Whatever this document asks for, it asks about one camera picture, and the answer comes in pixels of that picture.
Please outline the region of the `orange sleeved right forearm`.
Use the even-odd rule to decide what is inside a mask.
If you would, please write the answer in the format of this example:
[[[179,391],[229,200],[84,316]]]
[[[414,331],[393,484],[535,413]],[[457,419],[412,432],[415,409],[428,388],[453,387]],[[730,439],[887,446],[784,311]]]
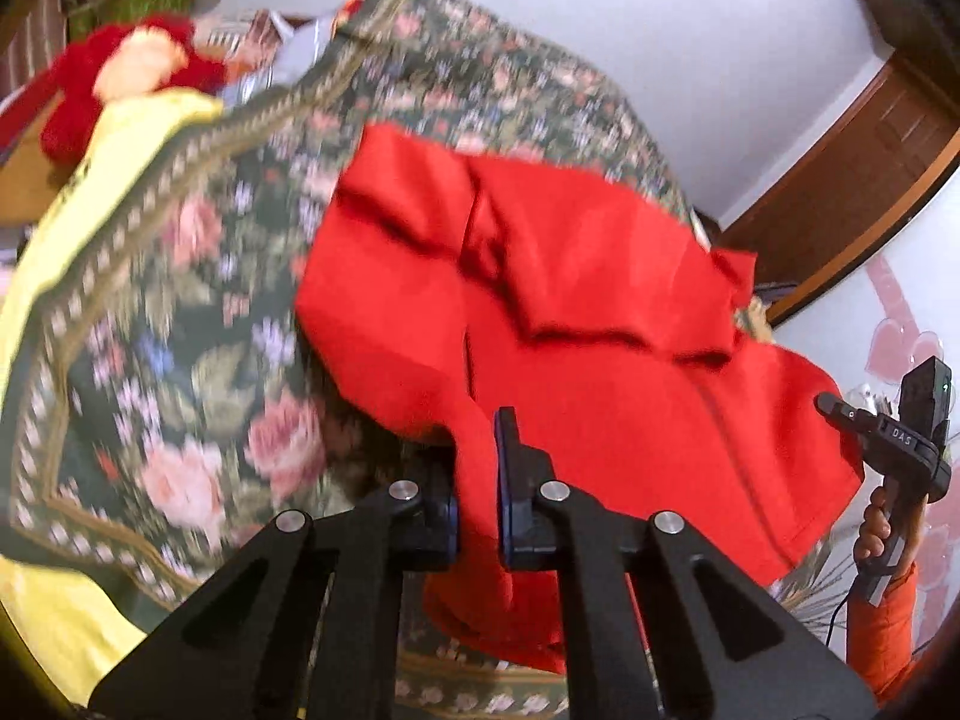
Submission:
[[[913,611],[918,571],[911,564],[892,580],[884,600],[872,606],[853,598],[846,617],[846,665],[869,686],[875,700],[890,702],[914,668]]]

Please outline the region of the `right hand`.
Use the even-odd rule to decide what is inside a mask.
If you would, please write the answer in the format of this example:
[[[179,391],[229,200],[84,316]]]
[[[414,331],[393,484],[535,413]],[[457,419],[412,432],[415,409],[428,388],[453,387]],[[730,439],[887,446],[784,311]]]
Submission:
[[[887,507],[887,489],[880,486],[880,488],[875,488],[871,494],[871,502],[864,511],[861,527],[859,527],[859,533],[854,542],[853,557],[857,562],[880,557],[884,554],[885,548],[889,546],[893,528],[887,514],[885,514],[885,507]],[[893,582],[901,580],[913,567],[919,546],[923,543],[924,533],[926,533],[927,510],[928,500],[923,499],[911,509],[910,515],[905,520],[905,525],[903,525],[905,548],[903,548],[900,562],[898,562],[898,566],[892,574]]]

